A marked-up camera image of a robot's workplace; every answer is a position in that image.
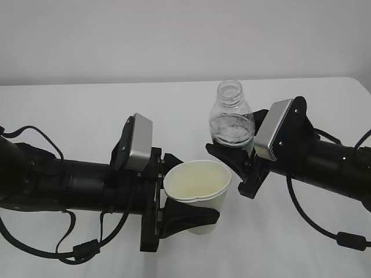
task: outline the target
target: clear plastic bottle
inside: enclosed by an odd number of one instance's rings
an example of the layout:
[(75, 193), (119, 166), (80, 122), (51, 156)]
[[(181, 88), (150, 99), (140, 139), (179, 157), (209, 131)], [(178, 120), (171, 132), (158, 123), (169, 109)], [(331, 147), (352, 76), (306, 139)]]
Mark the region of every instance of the clear plastic bottle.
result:
[(254, 115), (236, 80), (219, 84), (209, 118), (213, 140), (228, 147), (243, 147), (251, 154), (255, 134)]

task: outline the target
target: robotic arm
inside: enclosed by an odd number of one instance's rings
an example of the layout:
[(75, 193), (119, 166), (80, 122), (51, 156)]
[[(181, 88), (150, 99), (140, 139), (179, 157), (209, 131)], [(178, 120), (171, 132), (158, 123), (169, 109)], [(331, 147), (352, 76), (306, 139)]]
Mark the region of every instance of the robotic arm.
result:
[[(329, 134), (313, 128), (306, 116), (302, 97), (280, 101), (270, 110), (254, 113), (256, 137), (251, 157), (240, 148), (218, 143), (207, 144), (207, 151), (229, 165), (241, 178), (241, 195), (254, 199), (269, 172), (286, 175), (290, 196), (300, 215), (315, 229), (335, 239), (341, 246), (364, 250), (371, 246), (362, 236), (340, 232), (332, 234), (316, 225), (301, 209), (291, 179), (360, 200), (371, 211), (371, 148), (345, 147)], [(25, 129), (38, 131), (51, 143), (60, 158), (25, 143), (14, 144)], [(321, 140), (322, 137), (333, 142)], [(131, 116), (122, 136), (112, 150), (110, 164), (65, 160), (62, 152), (43, 132), (26, 126), (14, 133), (0, 129), (0, 207), (17, 211), (62, 211), (71, 217), (71, 225), (61, 239), (69, 235), (75, 216), (69, 209), (122, 213), (118, 226), (109, 236), (74, 247), (72, 252), (49, 253), (16, 240), (0, 219), (0, 233), (15, 247), (44, 258), (67, 264), (81, 264), (100, 252), (123, 227), (128, 215), (142, 215), (140, 250), (156, 252), (159, 240), (201, 225), (214, 224), (219, 212), (194, 207), (167, 198), (160, 208), (163, 177), (182, 163), (161, 149), (152, 147), (152, 122), (140, 114)]]
[[(13, 144), (25, 129), (34, 129), (50, 142), (60, 155), (32, 147)], [(112, 150), (110, 164), (65, 160), (52, 141), (33, 126), (14, 133), (0, 130), (0, 207), (16, 211), (62, 211), (71, 217), (71, 225), (62, 240), (72, 231), (75, 215), (69, 209), (101, 211), (101, 239), (74, 247), (73, 252), (48, 253), (16, 240), (0, 219), (0, 233), (15, 247), (44, 258), (67, 264), (81, 264), (100, 252), (123, 227), (128, 215), (142, 215), (140, 250), (156, 252), (159, 240), (201, 225), (215, 224), (219, 212), (194, 207), (167, 198), (160, 208), (163, 177), (182, 163), (161, 149), (152, 147), (152, 122), (140, 114), (131, 116), (121, 138)], [(105, 213), (123, 213), (118, 226), (102, 239)]]
[[(359, 148), (371, 131), (354, 148), (345, 147), (340, 140), (313, 128), (306, 111), (305, 99), (296, 97), (274, 103), (269, 111), (255, 112), (257, 133), (251, 159), (241, 149), (216, 143), (207, 144), (206, 149), (242, 178), (239, 193), (251, 199), (269, 172), (285, 175), (290, 197), (308, 224), (340, 246), (363, 251), (371, 246), (363, 236), (344, 232), (335, 235), (305, 214), (294, 194), (292, 178), (359, 200), (371, 211), (371, 148)], [(332, 142), (322, 141), (321, 136)]]

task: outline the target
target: white table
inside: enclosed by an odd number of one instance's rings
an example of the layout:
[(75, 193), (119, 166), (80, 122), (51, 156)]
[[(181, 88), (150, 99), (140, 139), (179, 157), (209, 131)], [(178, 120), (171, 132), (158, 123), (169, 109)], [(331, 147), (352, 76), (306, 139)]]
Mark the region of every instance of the white table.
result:
[[(313, 125), (354, 145), (371, 127), (371, 97), (350, 78), (243, 81), (251, 108), (269, 108), (302, 95)], [(208, 114), (218, 82), (0, 87), (0, 124), (7, 131), (35, 125), (67, 159), (108, 163), (128, 116), (154, 121), (153, 146), (184, 161), (213, 159)], [(52, 151), (33, 131), (18, 141)], [(187, 231), (161, 240), (157, 253), (141, 253), (140, 217), (87, 264), (67, 266), (23, 253), (0, 239), (0, 277), (369, 277), (371, 252), (339, 247), (308, 226), (289, 199), (285, 178), (271, 173), (255, 200), (239, 195), (234, 175), (218, 227), (205, 236)], [(371, 240), (371, 214), (360, 202), (295, 181), (302, 207), (317, 223)], [(69, 219), (62, 213), (1, 210), (21, 241), (53, 251)], [(99, 236), (98, 213), (80, 211), (62, 251)], [(106, 234), (120, 215), (107, 217)]]

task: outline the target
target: black cable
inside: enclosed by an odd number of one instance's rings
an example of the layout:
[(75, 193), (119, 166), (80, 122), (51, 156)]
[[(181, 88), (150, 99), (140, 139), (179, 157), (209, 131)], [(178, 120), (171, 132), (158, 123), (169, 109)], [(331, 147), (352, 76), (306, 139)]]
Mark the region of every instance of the black cable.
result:
[(327, 132), (325, 132), (321, 129), (314, 129), (314, 132), (321, 135), (322, 137), (327, 138), (328, 140), (330, 140), (331, 142), (334, 142), (337, 145), (342, 145), (342, 143), (339, 139), (337, 139), (336, 137), (332, 136), (331, 134), (329, 134), (329, 133), (327, 133)]
[(309, 216), (304, 212), (304, 210), (301, 208), (297, 198), (296, 198), (296, 195), (294, 193), (294, 189), (292, 188), (292, 180), (291, 180), (291, 175), (287, 173), (286, 175), (286, 181), (288, 183), (288, 190), (289, 190), (289, 194), (290, 194), (290, 197), (292, 199), (292, 202), (294, 203), (294, 206), (297, 210), (297, 212), (300, 214), (301, 217), (304, 218), (304, 220), (312, 226), (312, 228), (314, 228), (315, 230), (317, 230), (318, 232), (320, 232), (321, 234), (327, 236), (327, 237), (330, 237), (332, 239), (335, 239), (336, 240), (336, 235), (334, 233), (331, 233), (323, 228), (321, 228), (320, 226), (318, 226), (315, 222), (313, 222), (312, 219), (309, 218)]
[[(57, 246), (56, 246), (56, 254), (60, 254), (58, 252), (58, 248), (59, 248), (59, 245), (62, 243), (62, 241), (72, 232), (72, 230), (75, 228), (75, 225), (76, 225), (76, 215), (72, 212), (72, 211), (69, 211), (69, 210), (66, 210), (65, 211), (66, 213), (68, 213), (68, 215), (70, 216), (70, 219), (71, 219), (71, 222), (70, 222), (70, 226), (68, 227), (67, 229), (67, 232), (64, 234), (64, 236), (59, 240), (59, 242), (57, 243)], [(73, 261), (73, 260), (70, 260), (70, 259), (66, 259), (66, 258), (58, 258), (59, 261), (67, 264), (67, 265), (80, 265), (80, 264), (83, 264), (85, 262), (88, 262), (89, 260), (91, 260), (96, 254), (93, 254), (91, 256), (88, 256), (87, 258), (83, 258), (83, 259), (80, 259), (80, 260), (77, 260), (77, 261)]]
[(367, 247), (371, 247), (371, 242), (368, 242), (364, 236), (355, 235), (353, 233), (345, 233), (345, 232), (339, 232), (336, 235), (334, 233), (331, 233), (320, 226), (318, 226), (315, 222), (313, 222), (312, 219), (309, 218), (309, 216), (303, 211), (301, 206), (299, 205), (298, 200), (296, 199), (296, 195), (294, 193), (293, 187), (292, 187), (292, 179), (290, 174), (286, 174), (286, 181), (288, 183), (288, 190), (290, 193), (290, 197), (292, 199), (292, 202), (300, 214), (300, 216), (316, 231), (320, 232), (321, 234), (331, 238), (335, 239), (336, 243), (339, 246), (351, 248), (354, 250), (359, 251), (365, 251)]
[(4, 239), (9, 242), (11, 245), (13, 245), (15, 248), (18, 248), (26, 253), (29, 253), (31, 255), (46, 258), (46, 259), (59, 259), (59, 258), (72, 258), (74, 256), (73, 252), (66, 252), (66, 253), (50, 253), (46, 251), (41, 251), (35, 248), (32, 248), (19, 240), (17, 240), (15, 237), (13, 237), (9, 231), (7, 230), (6, 226), (4, 225), (4, 222), (2, 221), (0, 217), (0, 233), (4, 237)]
[(365, 135), (363, 135), (361, 137), (361, 139), (359, 139), (359, 141), (357, 142), (357, 144), (355, 144), (354, 148), (353, 148), (353, 155), (355, 158), (357, 158), (357, 150), (359, 149), (359, 147), (363, 144), (363, 142), (366, 141), (367, 138), (369, 138), (371, 136), (371, 129), (369, 131), (367, 131), (365, 133)]
[(100, 216), (99, 216), (99, 220), (100, 220), (100, 237), (99, 237), (99, 242), (102, 242), (102, 239), (103, 239), (103, 219), (104, 219), (104, 215), (106, 214), (105, 211), (102, 211), (100, 213)]
[(14, 132), (11, 132), (11, 133), (2, 133), (1, 136), (5, 137), (5, 138), (8, 138), (8, 139), (13, 139), (13, 138), (18, 137), (26, 129), (36, 130), (57, 151), (57, 153), (60, 156), (61, 162), (64, 161), (64, 156), (63, 156), (62, 151), (56, 146), (56, 144), (53, 143), (53, 141), (44, 132), (42, 132), (40, 129), (38, 129), (35, 126), (24, 126), (24, 127), (21, 127), (20, 129), (14, 131)]
[(129, 195), (128, 205), (126, 207), (126, 210), (123, 212), (122, 217), (121, 217), (120, 221), (118, 222), (116, 228), (104, 240), (99, 242), (100, 247), (103, 247), (107, 243), (109, 243), (120, 232), (123, 225), (125, 224), (128, 216), (129, 216), (130, 209), (132, 208), (132, 204), (133, 204), (133, 201), (134, 201), (134, 195), (135, 195), (135, 189), (136, 189), (135, 184), (132, 184), (131, 186), (132, 186), (132, 190), (131, 190), (130, 195)]

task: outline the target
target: paper cup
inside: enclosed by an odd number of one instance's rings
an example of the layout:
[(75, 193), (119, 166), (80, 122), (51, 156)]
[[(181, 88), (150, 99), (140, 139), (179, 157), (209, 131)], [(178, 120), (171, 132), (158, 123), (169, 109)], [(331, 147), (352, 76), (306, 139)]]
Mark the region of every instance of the paper cup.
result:
[[(195, 160), (177, 165), (163, 180), (168, 197), (196, 207), (221, 212), (232, 174), (225, 165), (211, 160)], [(196, 235), (214, 230), (216, 224), (191, 228)]]

